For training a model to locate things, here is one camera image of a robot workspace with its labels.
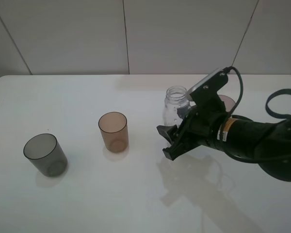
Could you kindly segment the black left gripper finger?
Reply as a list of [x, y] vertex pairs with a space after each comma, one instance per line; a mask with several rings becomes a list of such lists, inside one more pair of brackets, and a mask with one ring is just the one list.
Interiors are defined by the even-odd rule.
[[162, 149], [162, 151], [165, 157], [171, 161], [198, 147], [198, 143], [190, 139], [171, 141], [169, 144], [170, 146]]

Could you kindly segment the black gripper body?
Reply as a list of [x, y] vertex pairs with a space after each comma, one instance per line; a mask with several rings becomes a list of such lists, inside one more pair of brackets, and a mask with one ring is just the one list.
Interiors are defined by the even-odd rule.
[[224, 103], [220, 100], [214, 107], [192, 107], [175, 133], [175, 141], [190, 139], [198, 146], [214, 147], [220, 125], [227, 116]]

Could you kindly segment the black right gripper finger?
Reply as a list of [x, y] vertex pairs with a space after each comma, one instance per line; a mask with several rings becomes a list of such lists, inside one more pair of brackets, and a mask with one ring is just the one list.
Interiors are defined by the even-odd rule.
[[157, 131], [160, 136], [167, 140], [167, 142], [174, 142], [176, 136], [175, 133], [177, 132], [178, 127], [177, 125], [173, 126], [164, 126], [159, 125], [157, 126]]

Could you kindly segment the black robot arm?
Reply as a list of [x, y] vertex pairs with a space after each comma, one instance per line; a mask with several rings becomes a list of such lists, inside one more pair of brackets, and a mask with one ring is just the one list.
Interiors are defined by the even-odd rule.
[[165, 157], [181, 155], [206, 146], [243, 163], [258, 164], [270, 176], [291, 182], [291, 119], [279, 123], [254, 122], [234, 115], [220, 130], [227, 116], [218, 95], [207, 102], [198, 101], [180, 126], [158, 126], [159, 135], [170, 144]]

